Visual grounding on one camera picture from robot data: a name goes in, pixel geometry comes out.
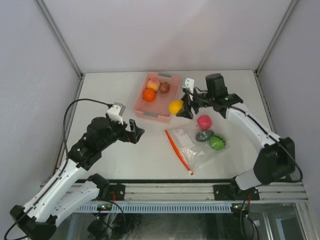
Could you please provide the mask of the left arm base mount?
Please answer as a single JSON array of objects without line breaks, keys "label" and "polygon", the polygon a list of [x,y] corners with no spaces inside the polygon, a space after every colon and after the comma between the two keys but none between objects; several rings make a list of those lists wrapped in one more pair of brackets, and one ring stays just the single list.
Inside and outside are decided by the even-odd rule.
[{"label": "left arm base mount", "polygon": [[109,201],[123,201],[125,198],[126,186],[123,184],[110,184],[106,199]]}]

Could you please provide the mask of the fake yellow lemon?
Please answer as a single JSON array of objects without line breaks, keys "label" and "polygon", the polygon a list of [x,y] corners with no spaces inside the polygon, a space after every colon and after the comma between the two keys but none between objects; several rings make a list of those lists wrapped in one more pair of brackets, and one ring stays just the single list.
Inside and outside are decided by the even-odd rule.
[{"label": "fake yellow lemon", "polygon": [[174,100],[168,105],[168,111],[176,115],[178,112],[180,112],[184,107],[184,101],[183,100]]}]

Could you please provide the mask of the clear zip top bag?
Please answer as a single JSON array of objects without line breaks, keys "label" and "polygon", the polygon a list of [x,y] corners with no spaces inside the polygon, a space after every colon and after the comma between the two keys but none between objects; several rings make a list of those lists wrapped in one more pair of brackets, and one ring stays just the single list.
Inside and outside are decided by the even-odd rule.
[{"label": "clear zip top bag", "polygon": [[226,138],[225,149],[214,150],[210,147],[209,141],[196,141],[195,137],[199,131],[201,131],[201,129],[198,126],[191,127],[188,125],[172,127],[164,131],[174,153],[191,176],[194,175],[196,169],[215,159],[230,148],[229,139],[225,135],[213,130],[214,134],[220,134]]}]

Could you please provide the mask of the fake orange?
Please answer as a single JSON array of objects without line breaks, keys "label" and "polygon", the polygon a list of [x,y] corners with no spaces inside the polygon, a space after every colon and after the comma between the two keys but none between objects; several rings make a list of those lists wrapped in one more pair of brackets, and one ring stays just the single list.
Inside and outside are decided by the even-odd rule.
[{"label": "fake orange", "polygon": [[142,97],[146,102],[153,102],[157,97],[157,92],[153,88],[146,88],[143,93]]}]

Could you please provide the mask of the fake brown pink fruit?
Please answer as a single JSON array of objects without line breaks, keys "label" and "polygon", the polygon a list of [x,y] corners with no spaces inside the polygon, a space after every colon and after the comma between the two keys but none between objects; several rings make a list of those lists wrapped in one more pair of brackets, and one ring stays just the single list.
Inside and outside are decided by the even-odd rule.
[{"label": "fake brown pink fruit", "polygon": [[160,86],[159,86],[159,90],[160,90],[160,92],[161,92],[162,94],[168,93],[168,92],[170,91],[170,88],[171,88],[171,86],[170,86],[170,84],[167,83],[167,82],[162,82],[162,83],[160,84]]}]

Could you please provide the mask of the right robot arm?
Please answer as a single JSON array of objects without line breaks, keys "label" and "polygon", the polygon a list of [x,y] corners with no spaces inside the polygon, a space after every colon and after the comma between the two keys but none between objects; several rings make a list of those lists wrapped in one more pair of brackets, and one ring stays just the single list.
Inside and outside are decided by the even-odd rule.
[{"label": "right robot arm", "polygon": [[206,76],[205,82],[207,89],[200,90],[195,87],[194,79],[184,80],[183,105],[176,116],[192,119],[200,108],[213,108],[242,130],[253,145],[258,153],[253,167],[235,176],[229,185],[234,199],[242,199],[249,189],[282,182],[285,176],[300,170],[295,160],[295,143],[291,138],[280,137],[258,121],[237,94],[228,92],[220,73]]}]

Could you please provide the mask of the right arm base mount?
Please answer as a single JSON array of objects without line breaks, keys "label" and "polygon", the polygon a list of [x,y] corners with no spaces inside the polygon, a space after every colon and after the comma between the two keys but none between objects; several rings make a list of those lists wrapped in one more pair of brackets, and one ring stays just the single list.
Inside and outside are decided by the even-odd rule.
[{"label": "right arm base mount", "polygon": [[250,197],[253,201],[260,200],[260,195],[255,187],[241,190],[237,185],[215,184],[213,185],[214,199],[216,201],[240,201]]}]

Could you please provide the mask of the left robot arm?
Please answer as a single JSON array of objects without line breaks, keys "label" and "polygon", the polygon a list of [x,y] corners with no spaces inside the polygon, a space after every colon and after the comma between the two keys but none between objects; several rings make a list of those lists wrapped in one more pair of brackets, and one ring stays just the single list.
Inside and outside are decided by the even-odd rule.
[{"label": "left robot arm", "polygon": [[102,157],[102,152],[116,141],[136,144],[144,134],[133,119],[129,123],[96,117],[86,133],[72,146],[66,160],[46,185],[24,205],[15,205],[10,215],[31,240],[49,240],[58,226],[75,210],[90,200],[107,200],[109,181],[95,173],[79,190],[71,186]]}]

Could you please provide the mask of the fake peach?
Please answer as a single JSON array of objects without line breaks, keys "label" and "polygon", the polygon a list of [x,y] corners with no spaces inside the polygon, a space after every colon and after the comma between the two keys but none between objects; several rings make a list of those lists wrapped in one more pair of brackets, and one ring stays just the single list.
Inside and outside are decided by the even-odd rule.
[{"label": "fake peach", "polygon": [[146,83],[146,87],[153,89],[155,92],[159,90],[160,86],[161,82],[157,78],[150,78]]}]

